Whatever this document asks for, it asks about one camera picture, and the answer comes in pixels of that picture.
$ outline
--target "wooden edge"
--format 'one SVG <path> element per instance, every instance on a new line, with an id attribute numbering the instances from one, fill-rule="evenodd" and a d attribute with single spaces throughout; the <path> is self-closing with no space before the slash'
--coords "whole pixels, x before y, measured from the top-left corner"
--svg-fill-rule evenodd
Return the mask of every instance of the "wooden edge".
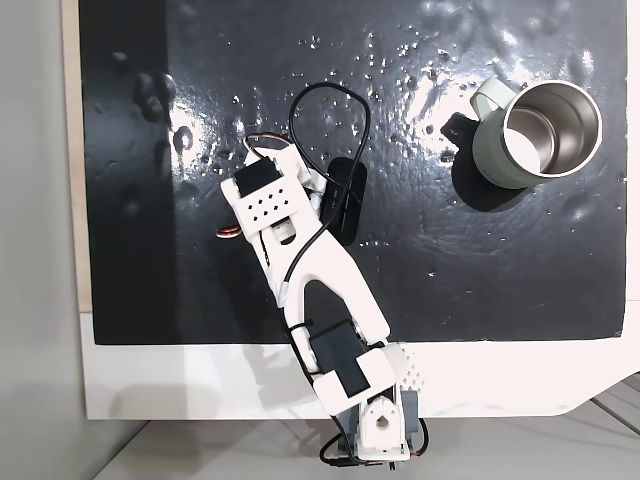
<path id="1" fill-rule="evenodd" d="M 78 0 L 61 0 L 64 84 L 67 108 L 67 142 L 71 184 L 71 210 L 80 313 L 91 313 L 91 266 L 87 224 L 87 192 L 84 170 L 84 125 L 80 25 Z"/>

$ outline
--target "wet surface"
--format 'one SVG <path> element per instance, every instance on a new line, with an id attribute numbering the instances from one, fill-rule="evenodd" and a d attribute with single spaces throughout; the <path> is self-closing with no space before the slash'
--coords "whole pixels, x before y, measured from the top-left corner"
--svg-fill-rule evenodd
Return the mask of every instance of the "wet surface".
<path id="1" fill-rule="evenodd" d="M 242 137 L 287 133 L 331 80 L 369 99 L 368 184 L 348 248 L 408 341 L 619 335 L 625 291 L 626 16 L 615 0 L 81 0 L 96 341 L 283 342 L 220 181 Z M 583 86 L 604 139 L 583 171 L 506 191 L 474 167 L 469 99 Z M 296 132 L 325 167 L 353 155 L 359 105 L 314 92 Z"/>

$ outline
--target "gray floor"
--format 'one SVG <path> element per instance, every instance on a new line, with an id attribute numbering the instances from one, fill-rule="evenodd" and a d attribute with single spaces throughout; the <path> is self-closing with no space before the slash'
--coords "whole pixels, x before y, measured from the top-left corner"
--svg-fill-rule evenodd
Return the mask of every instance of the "gray floor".
<path id="1" fill-rule="evenodd" d="M 402 478 L 640 477 L 640 437 L 592 403 L 562 417 L 429 421 L 431 446 Z M 97 480 L 377 479 L 383 467 L 332 469 L 317 459 L 330 422 L 151 422 Z"/>

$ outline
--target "gray wall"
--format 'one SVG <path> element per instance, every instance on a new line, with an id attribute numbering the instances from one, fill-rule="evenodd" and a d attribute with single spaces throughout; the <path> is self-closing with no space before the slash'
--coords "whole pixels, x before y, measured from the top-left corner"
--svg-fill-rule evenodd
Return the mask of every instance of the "gray wall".
<path id="1" fill-rule="evenodd" d="M 58 0 L 0 15 L 0 477 L 90 479 L 142 426 L 84 419 Z"/>

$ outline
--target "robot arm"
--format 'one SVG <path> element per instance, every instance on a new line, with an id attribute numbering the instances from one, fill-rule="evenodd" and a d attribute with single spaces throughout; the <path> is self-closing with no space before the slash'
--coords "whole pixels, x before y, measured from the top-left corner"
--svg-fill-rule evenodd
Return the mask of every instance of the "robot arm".
<path id="1" fill-rule="evenodd" d="M 409 412 L 415 421 L 407 422 L 400 381 L 410 364 L 399 344 L 387 344 L 389 325 L 354 260 L 324 231 L 284 281 L 294 257 L 322 226 L 304 187 L 321 193 L 324 179 L 309 172 L 295 145 L 273 159 L 250 153 L 246 164 L 222 182 L 222 191 L 256 252 L 315 393 L 332 417 L 350 416 L 345 430 L 362 463 L 408 460 L 412 431 L 406 425 L 417 424 L 417 392 Z M 342 298 L 351 316 L 314 335 L 304 321 L 304 288 L 312 280 Z"/>

